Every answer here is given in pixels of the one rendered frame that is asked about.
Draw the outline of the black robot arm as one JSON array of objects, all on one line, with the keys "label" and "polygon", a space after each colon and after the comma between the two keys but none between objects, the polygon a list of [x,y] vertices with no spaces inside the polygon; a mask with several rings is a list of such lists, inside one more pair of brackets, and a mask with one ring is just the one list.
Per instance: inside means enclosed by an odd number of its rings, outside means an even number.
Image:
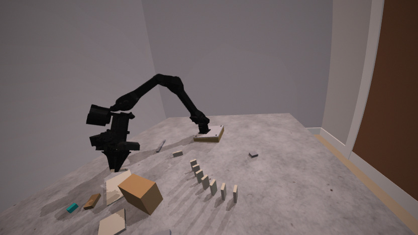
[{"label": "black robot arm", "polygon": [[[132,109],[136,103],[139,101],[141,96],[146,94],[156,85],[162,85],[167,87],[170,91],[178,96],[178,98],[183,102],[184,106],[190,112],[190,119],[196,125],[198,125],[199,133],[198,134],[207,134],[211,129],[208,129],[208,124],[210,120],[198,110],[191,99],[188,97],[184,91],[183,83],[180,77],[157,74],[149,79],[147,82],[143,83],[137,89],[121,96],[116,100],[116,104],[110,108],[105,108],[92,104],[90,111],[87,116],[86,124],[96,125],[96,126],[106,126],[110,124],[111,116],[113,116],[111,127],[125,127],[128,128],[129,119],[135,118],[135,116],[130,113],[114,113],[111,111],[127,111]],[[104,133],[99,135],[94,135],[89,137],[91,146],[102,146],[106,143],[112,141],[112,143],[117,143],[117,134],[115,129],[112,129],[110,132],[109,129]]]}]

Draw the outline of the small teal block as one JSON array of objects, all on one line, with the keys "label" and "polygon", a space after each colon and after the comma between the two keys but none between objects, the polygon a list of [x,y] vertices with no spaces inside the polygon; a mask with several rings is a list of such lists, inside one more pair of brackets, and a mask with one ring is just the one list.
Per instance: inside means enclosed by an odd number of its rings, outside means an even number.
[{"label": "small teal block", "polygon": [[79,206],[76,203],[73,203],[70,207],[68,207],[66,210],[69,213],[72,213],[76,208],[78,208]]}]

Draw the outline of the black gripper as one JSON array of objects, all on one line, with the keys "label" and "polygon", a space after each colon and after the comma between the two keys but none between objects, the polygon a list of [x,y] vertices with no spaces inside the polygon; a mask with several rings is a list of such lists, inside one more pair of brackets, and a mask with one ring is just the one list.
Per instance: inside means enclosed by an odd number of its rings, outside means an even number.
[{"label": "black gripper", "polygon": [[117,143],[112,143],[111,141],[96,147],[96,150],[103,150],[102,153],[107,156],[110,170],[114,169],[115,172],[118,172],[128,155],[131,153],[130,150],[140,150],[140,144],[136,142],[126,142],[127,134],[130,133],[128,128],[111,127],[110,132],[112,132],[112,129],[115,129],[116,131]]}]

